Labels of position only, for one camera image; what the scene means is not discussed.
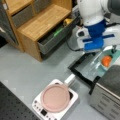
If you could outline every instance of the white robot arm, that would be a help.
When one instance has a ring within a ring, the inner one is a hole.
[[[78,45],[85,52],[120,44],[120,25],[106,25],[104,13],[120,16],[120,0],[77,0],[84,28],[77,31]]]

